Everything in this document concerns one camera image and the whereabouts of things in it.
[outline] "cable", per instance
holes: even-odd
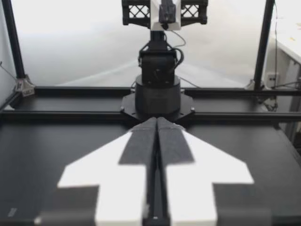
[[[179,35],[179,34],[178,34],[177,32],[175,32],[175,31],[170,31],[170,32],[174,33],[176,36],[178,36],[178,37],[179,37],[180,39],[182,39],[183,42],[184,42],[182,45],[174,46],[174,48],[186,46],[187,42],[186,42],[186,40],[185,40],[181,35]]]
[[[278,26],[278,8],[276,1],[274,2],[275,10],[276,10],[276,22],[275,22],[275,45],[276,45],[276,52],[275,52],[275,80],[274,86],[277,85],[277,73],[278,73],[278,33],[277,33],[277,26]]]
[[[180,77],[180,76],[178,76],[181,80],[183,80],[183,81],[185,81],[185,82],[187,82],[187,83],[189,83],[190,85],[193,85],[194,87],[196,87],[196,88],[200,88],[201,89],[201,87],[200,86],[198,86],[198,85],[196,85],[196,84],[194,84],[194,83],[192,83],[191,81],[188,81],[187,79],[184,79],[184,78],[182,78],[182,77]]]
[[[274,88],[283,87],[283,86],[287,86],[287,85],[297,84],[297,83],[300,83],[300,82],[301,81],[293,81],[293,82],[277,85],[277,86],[274,86],[274,87],[271,87],[271,88],[274,89]]]
[[[176,69],[181,63],[183,63],[183,61],[184,61],[184,53],[179,48],[173,47],[173,49],[176,50],[176,51],[179,51],[180,54],[181,54],[180,60],[178,60],[177,63],[175,64],[175,66],[174,66],[174,69]]]
[[[133,82],[133,84],[131,85],[131,88],[134,88],[136,84],[136,81]]]
[[[6,70],[3,66],[2,66],[2,61],[0,61],[0,67],[9,75],[11,76],[14,80],[17,80],[8,70]]]

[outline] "white wall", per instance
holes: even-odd
[[[122,25],[120,0],[13,0],[25,71],[39,85],[130,85],[146,28]],[[178,74],[200,86],[253,77],[264,0],[210,0],[208,25],[183,28]],[[172,33],[172,45],[181,43]]]
[[[9,48],[6,23],[3,14],[2,1],[0,1],[0,61],[7,70],[15,74],[11,51]],[[12,93],[15,81],[0,68],[0,105]]]

